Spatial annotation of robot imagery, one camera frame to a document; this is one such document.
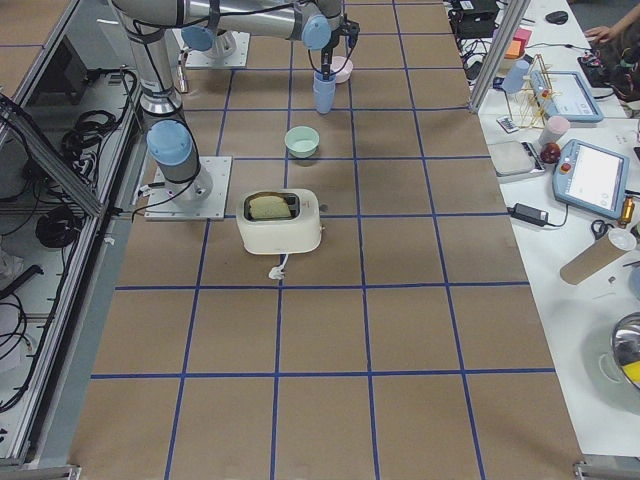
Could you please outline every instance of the cardboard tube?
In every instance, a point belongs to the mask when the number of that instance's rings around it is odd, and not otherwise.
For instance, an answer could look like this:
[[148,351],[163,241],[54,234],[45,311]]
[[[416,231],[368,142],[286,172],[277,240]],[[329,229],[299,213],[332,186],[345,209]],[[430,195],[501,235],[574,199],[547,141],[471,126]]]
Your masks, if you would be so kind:
[[636,248],[637,241],[628,231],[612,228],[576,258],[560,269],[560,277],[577,285],[625,253]]

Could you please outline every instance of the white table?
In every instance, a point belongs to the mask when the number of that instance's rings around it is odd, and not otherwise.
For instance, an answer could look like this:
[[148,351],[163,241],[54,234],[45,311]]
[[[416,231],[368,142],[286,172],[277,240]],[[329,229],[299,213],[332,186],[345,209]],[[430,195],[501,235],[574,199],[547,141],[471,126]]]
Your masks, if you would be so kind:
[[[532,0],[526,17],[536,20],[530,43],[572,43],[583,40],[573,16],[563,26],[550,25],[544,15],[564,10],[564,0]],[[561,70],[579,70],[577,50],[541,48],[547,63]],[[640,191],[640,162],[633,147],[638,145],[637,120],[626,119],[615,97],[603,102],[604,121],[572,127],[561,139],[580,139],[627,155],[630,172],[627,188]],[[496,118],[508,113],[502,92],[489,92],[480,120],[487,144],[535,141],[538,129],[507,135]],[[519,202],[550,213],[552,223],[564,218],[565,206],[553,197],[552,172],[512,183],[502,183],[506,205]],[[622,317],[640,311],[640,301],[628,287],[631,272],[624,263],[640,260],[640,249],[630,252],[578,286],[565,283],[560,268],[593,242],[590,224],[598,218],[570,208],[567,223],[559,229],[539,228],[512,220],[523,262],[545,330],[565,401],[580,448],[585,455],[640,456],[640,391],[627,382],[614,383],[601,372],[599,360],[611,351],[613,326]],[[640,221],[636,208],[632,225]]]

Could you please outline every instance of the human hand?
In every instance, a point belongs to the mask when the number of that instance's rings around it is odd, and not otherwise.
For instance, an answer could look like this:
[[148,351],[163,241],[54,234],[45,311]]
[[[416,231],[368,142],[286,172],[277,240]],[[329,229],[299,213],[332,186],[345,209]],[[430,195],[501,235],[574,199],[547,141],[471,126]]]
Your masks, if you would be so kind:
[[617,31],[612,27],[594,27],[586,30],[584,36],[591,39],[592,43],[607,43],[617,35]]

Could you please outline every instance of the person's arm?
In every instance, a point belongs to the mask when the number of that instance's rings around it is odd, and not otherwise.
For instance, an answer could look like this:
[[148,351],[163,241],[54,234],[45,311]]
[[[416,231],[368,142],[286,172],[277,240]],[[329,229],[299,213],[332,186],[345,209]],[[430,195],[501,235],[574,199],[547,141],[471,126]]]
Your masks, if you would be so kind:
[[620,35],[629,25],[640,19],[640,3],[622,17],[612,27],[594,27],[584,32],[587,38],[593,38],[593,43],[606,43]]

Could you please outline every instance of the gray floor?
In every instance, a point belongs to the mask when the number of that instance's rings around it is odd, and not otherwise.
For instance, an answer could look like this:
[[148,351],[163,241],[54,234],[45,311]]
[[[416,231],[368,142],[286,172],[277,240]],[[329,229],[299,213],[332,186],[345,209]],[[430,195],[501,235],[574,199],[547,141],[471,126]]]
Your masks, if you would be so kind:
[[575,0],[571,10],[586,30],[598,25],[613,25],[637,4],[637,0]]

